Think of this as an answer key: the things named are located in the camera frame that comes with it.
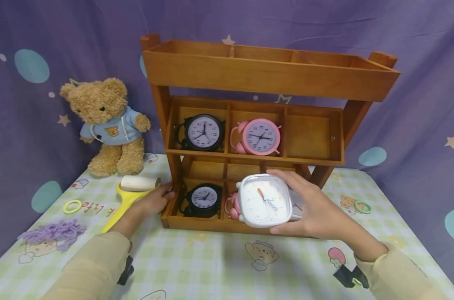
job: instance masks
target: checkered tablecloth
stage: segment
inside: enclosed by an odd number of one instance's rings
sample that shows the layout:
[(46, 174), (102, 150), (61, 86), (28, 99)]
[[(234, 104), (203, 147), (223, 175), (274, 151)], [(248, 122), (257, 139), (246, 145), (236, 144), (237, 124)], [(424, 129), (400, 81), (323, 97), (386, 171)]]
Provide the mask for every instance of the checkered tablecloth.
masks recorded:
[[(164, 155), (150, 155), (142, 175), (170, 179)], [(100, 233), (119, 205), (115, 186), (120, 176), (94, 179), (85, 171), (45, 212), (39, 225), (77, 218), (87, 226), (66, 252), (25, 258), (25, 243), (16, 242), (0, 258), (0, 300), (37, 299), (58, 278), (63, 265), (93, 235)], [(336, 168), (324, 192), (380, 240), (391, 241), (454, 299), (454, 286), (422, 246), (375, 182), (364, 172)], [(79, 199), (84, 207), (73, 215), (62, 212)], [(363, 214), (350, 206), (362, 201), (372, 207)], [(147, 220), (133, 237), (135, 272), (111, 299), (374, 299), (369, 290), (343, 287), (332, 276), (338, 261), (355, 266), (352, 251), (338, 241), (162, 228), (158, 217)], [(255, 262), (247, 249), (275, 251), (274, 262)]]

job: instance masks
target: black alarm clock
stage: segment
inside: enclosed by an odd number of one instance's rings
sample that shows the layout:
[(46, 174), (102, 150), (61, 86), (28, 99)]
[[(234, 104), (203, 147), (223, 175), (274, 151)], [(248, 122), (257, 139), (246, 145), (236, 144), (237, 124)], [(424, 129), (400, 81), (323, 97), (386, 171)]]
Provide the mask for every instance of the black alarm clock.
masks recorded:
[(211, 183), (199, 184), (184, 198), (188, 205), (184, 211), (179, 208), (184, 217), (211, 218), (219, 212), (222, 187)]
[[(185, 138), (179, 140), (180, 127), (184, 127)], [(182, 124), (174, 127), (174, 135), (181, 149), (212, 151), (222, 148), (225, 121), (219, 121), (207, 114), (188, 117)]]

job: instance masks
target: wooden shelf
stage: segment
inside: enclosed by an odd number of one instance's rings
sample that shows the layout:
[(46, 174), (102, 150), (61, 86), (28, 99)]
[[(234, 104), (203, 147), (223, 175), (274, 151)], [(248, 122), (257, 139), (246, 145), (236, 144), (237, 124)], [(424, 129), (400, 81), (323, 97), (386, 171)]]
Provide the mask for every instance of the wooden shelf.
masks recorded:
[[(270, 234), (228, 218), (224, 204), (244, 177), (271, 168), (295, 171), (322, 188), (373, 101), (383, 101), (400, 75), (397, 58), (374, 51), (369, 59), (245, 45), (193, 41), (161, 43), (159, 35), (141, 37), (145, 70), (170, 165), (175, 198), (162, 213), (165, 228)], [(348, 99), (343, 110), (170, 95), (170, 86)], [(185, 118), (211, 114), (226, 124), (224, 146), (214, 152), (180, 149), (174, 126)], [(229, 145), (239, 121), (269, 119), (281, 126), (280, 153), (237, 154)], [(180, 139), (184, 130), (180, 130)], [(232, 136), (233, 143), (239, 134)], [(308, 165), (315, 165), (310, 173)], [(184, 195), (201, 183), (222, 186), (221, 208), (212, 218), (184, 217)]]
[(400, 75), (356, 55), (179, 40), (149, 45), (147, 77), (160, 86), (382, 101)]
[[(223, 149), (217, 149), (215, 152), (180, 149), (175, 139), (174, 126), (183, 123), (187, 117), (201, 113), (212, 114), (220, 121), (226, 121)], [(282, 126), (280, 154), (276, 152), (268, 156), (237, 154), (233, 147), (225, 145), (231, 129), (237, 122), (256, 118), (269, 119)], [(173, 96), (167, 127), (170, 128), (165, 149), (168, 154), (312, 165), (344, 164), (342, 110), (338, 108)], [(233, 143), (237, 143), (239, 138), (239, 134), (234, 132)]]

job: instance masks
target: yellow handle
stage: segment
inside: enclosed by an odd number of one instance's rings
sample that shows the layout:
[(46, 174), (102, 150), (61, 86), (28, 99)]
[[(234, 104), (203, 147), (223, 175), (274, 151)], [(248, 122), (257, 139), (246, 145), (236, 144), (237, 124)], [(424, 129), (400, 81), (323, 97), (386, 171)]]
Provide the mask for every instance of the yellow handle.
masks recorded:
[(152, 190), (146, 190), (145, 192), (126, 192), (125, 190), (122, 190), (120, 188), (119, 183), (116, 187), (116, 191), (120, 195), (120, 198), (122, 198), (122, 202), (120, 203), (119, 208), (117, 208), (112, 217), (110, 217), (109, 221), (107, 221), (107, 224), (104, 226), (102, 233), (109, 231), (109, 229), (111, 229), (112, 226), (117, 223), (117, 221), (119, 221), (120, 217), (125, 214), (125, 212), (132, 206), (132, 204), (134, 204), (135, 201), (144, 197)]
[(105, 225), (104, 229), (102, 230), (102, 233), (106, 233), (109, 229), (112, 228), (112, 226), (119, 221), (120, 217), (122, 217), (125, 212), (132, 206), (132, 203), (127, 203), (126, 201), (122, 201), (120, 203), (119, 208), (114, 212), (112, 217), (110, 217), (109, 221), (107, 221), (107, 224)]

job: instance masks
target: sleeve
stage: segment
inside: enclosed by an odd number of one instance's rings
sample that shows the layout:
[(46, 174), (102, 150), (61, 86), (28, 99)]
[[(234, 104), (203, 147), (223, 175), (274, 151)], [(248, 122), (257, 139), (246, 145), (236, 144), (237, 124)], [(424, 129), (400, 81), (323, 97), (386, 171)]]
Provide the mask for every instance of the sleeve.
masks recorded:
[(80, 129), (80, 136), (85, 137), (87, 139), (93, 139), (94, 136), (92, 136), (92, 133), (90, 133), (90, 125), (87, 123), (84, 123), (82, 128)]
[(138, 111), (133, 110), (130, 107), (127, 107), (126, 111), (126, 121), (129, 123), (130, 126), (135, 128), (135, 118), (139, 115), (140, 113)]
[(383, 244), (389, 252), (375, 262), (363, 262), (355, 257), (378, 300), (447, 299), (407, 255), (390, 243)]
[(129, 249), (129, 240), (117, 232), (92, 237), (40, 299), (108, 299), (125, 269)]

